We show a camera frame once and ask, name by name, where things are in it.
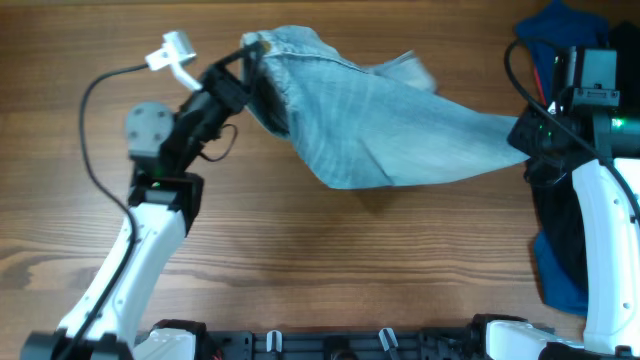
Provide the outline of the light blue jeans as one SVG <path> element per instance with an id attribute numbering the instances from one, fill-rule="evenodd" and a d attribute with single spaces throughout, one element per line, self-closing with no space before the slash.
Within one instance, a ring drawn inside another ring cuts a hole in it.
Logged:
<path id="1" fill-rule="evenodd" d="M 360 66 L 294 25 L 246 33 L 241 42 L 266 48 L 249 112 L 330 188 L 452 183 L 528 158 L 507 142 L 515 117 L 438 95 L 412 51 Z"/>

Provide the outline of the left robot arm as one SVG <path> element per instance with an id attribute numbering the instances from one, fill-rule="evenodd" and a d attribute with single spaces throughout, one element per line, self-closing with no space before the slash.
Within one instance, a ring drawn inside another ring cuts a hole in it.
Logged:
<path id="1" fill-rule="evenodd" d="M 33 332 L 23 359 L 218 359 L 202 322 L 162 320 L 138 333 L 159 275 L 197 217 L 204 180 L 189 172 L 203 148 L 219 139 L 228 118 L 240 113 L 256 89 L 268 51 L 255 41 L 211 64 L 199 79 L 185 72 L 195 53 L 181 33 L 166 35 L 149 55 L 150 70 L 168 67 L 191 91 L 177 111 L 158 102 L 135 105 L 125 137 L 133 163 L 124 222 L 89 288 L 52 333 Z"/>

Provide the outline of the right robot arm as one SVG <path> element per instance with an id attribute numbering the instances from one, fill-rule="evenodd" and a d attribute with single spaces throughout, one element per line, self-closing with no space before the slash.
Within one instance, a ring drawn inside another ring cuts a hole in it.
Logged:
<path id="1" fill-rule="evenodd" d="M 478 316 L 474 352 L 487 359 L 636 359 L 639 356 L 639 121 L 619 112 L 617 53 L 557 49 L 552 101 L 528 107 L 508 136 L 514 148 L 569 173 L 584 226 L 588 311 L 583 340 L 513 317 Z"/>

